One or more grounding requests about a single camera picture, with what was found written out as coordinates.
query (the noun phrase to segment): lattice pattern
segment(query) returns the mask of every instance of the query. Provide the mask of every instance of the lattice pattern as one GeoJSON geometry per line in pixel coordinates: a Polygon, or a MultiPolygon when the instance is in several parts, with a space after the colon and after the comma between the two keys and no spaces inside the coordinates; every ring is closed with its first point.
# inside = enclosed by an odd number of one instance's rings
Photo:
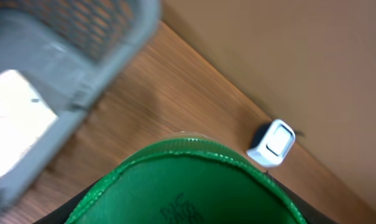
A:
{"type": "Polygon", "coordinates": [[[28,12],[93,60],[100,60],[134,25],[134,0],[0,0],[28,12]]]}

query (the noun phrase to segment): brown wood surface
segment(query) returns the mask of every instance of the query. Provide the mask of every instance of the brown wood surface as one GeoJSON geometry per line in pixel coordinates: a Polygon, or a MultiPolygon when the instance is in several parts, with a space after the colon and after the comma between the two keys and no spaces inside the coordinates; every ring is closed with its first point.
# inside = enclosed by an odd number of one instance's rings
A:
{"type": "MultiPolygon", "coordinates": [[[[254,131],[267,121],[260,108],[161,23],[0,222],[36,221],[127,156],[177,131],[205,134],[245,155],[254,131]]],[[[299,144],[270,173],[339,223],[376,223],[376,214],[299,144]]]]}

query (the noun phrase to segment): ridged green edge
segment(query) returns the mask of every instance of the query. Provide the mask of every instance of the ridged green edge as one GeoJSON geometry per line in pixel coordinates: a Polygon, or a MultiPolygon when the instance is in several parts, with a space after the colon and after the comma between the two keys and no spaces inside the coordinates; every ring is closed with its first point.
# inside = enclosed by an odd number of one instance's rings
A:
{"type": "Polygon", "coordinates": [[[170,156],[194,156],[224,162],[238,167],[278,197],[299,224],[306,223],[305,219],[286,193],[238,153],[214,141],[197,138],[176,138],[156,142],[128,157],[93,186],[70,214],[66,224],[74,223],[84,215],[100,196],[102,196],[105,190],[115,183],[128,168],[150,159],[170,156]]]}

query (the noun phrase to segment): wooden floor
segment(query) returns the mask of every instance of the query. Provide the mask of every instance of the wooden floor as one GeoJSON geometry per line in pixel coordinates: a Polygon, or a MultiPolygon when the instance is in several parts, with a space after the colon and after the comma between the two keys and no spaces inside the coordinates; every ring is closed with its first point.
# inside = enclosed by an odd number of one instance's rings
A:
{"type": "MultiPolygon", "coordinates": [[[[196,131],[245,155],[270,118],[165,24],[1,223],[31,223],[127,156],[177,131],[196,131]]],[[[339,223],[376,214],[300,145],[270,173],[339,223]]]]}

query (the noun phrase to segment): gray laundry basket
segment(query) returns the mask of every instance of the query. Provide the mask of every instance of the gray laundry basket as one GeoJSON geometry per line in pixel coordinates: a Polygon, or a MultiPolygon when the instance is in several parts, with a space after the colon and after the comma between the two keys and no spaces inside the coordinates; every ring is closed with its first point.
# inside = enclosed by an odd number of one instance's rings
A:
{"type": "Polygon", "coordinates": [[[58,115],[0,178],[0,212],[22,195],[73,134],[155,32],[159,18],[157,0],[0,1],[0,72],[20,71],[58,115]]]}

